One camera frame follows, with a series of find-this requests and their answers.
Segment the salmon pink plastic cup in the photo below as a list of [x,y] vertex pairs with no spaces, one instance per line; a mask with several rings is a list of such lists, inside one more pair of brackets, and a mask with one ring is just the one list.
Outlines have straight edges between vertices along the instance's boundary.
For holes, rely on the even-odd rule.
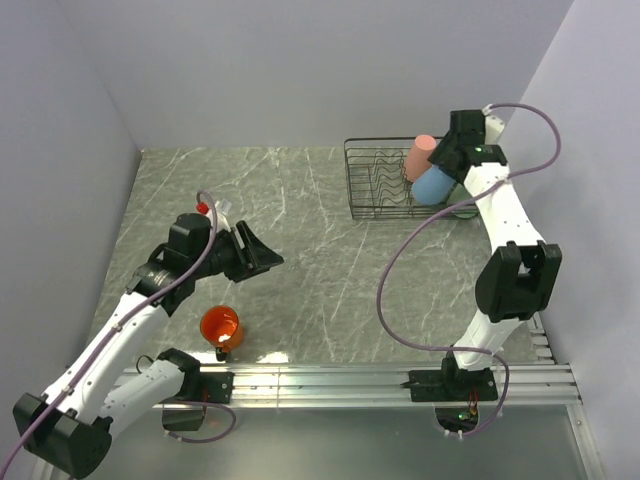
[[414,183],[431,168],[430,156],[437,146],[437,140],[430,135],[418,135],[404,161],[406,180]]

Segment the blue plastic cup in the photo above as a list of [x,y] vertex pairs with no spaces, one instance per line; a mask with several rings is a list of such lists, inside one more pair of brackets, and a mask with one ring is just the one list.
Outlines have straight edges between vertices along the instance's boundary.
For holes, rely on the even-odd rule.
[[437,205],[446,200],[455,180],[438,166],[432,166],[412,185],[414,199],[421,205]]

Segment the orange glass mug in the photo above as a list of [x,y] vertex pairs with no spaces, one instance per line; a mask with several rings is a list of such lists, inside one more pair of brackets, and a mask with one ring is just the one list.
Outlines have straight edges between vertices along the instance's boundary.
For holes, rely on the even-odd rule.
[[218,362],[227,361],[245,336],[238,314],[226,305],[217,305],[205,312],[200,320],[200,333],[214,347]]

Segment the tall green plastic cup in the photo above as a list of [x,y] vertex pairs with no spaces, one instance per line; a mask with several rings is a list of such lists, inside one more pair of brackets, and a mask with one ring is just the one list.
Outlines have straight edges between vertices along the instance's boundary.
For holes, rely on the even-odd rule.
[[[464,188],[463,185],[457,185],[453,188],[446,200],[446,205],[456,205],[458,203],[465,202],[471,199],[472,196],[469,192]],[[454,210],[452,214],[463,220],[473,219],[478,216],[478,210],[474,203],[469,203],[461,206],[460,208]]]

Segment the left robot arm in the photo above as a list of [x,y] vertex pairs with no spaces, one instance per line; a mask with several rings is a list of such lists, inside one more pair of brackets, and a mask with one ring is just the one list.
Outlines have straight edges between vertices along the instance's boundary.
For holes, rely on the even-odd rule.
[[200,362],[175,348],[126,384],[115,383],[199,280],[222,274],[240,283],[283,262],[243,221],[228,227],[212,212],[178,216],[167,241],[134,272],[112,316],[79,358],[42,394],[25,393],[16,402],[13,416],[23,447],[84,479],[116,437],[154,405],[202,401]]

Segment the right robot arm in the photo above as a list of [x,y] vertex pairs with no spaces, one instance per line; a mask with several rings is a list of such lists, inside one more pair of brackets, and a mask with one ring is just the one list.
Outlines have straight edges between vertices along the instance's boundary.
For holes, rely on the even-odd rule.
[[431,163],[462,185],[485,226],[491,257],[475,284],[477,311],[442,361],[440,386],[452,399],[497,397],[491,365],[504,342],[544,310],[559,273],[562,252],[533,226],[513,185],[489,109],[454,110]]

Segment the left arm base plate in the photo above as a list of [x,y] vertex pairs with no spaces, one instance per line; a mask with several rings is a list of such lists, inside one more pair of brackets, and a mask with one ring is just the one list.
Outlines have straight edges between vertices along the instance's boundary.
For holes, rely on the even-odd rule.
[[[165,433],[185,443],[212,442],[228,435],[236,426],[237,415],[229,407],[234,375],[201,374],[192,385],[159,404]],[[187,438],[183,433],[203,433],[206,427],[216,434],[210,438]]]

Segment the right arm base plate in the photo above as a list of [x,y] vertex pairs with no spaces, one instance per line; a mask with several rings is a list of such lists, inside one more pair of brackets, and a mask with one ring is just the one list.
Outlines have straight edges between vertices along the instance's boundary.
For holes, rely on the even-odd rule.
[[410,391],[413,403],[437,403],[435,416],[438,425],[448,432],[465,434],[479,425],[479,403],[495,401],[498,391],[490,369],[411,370],[402,384]]

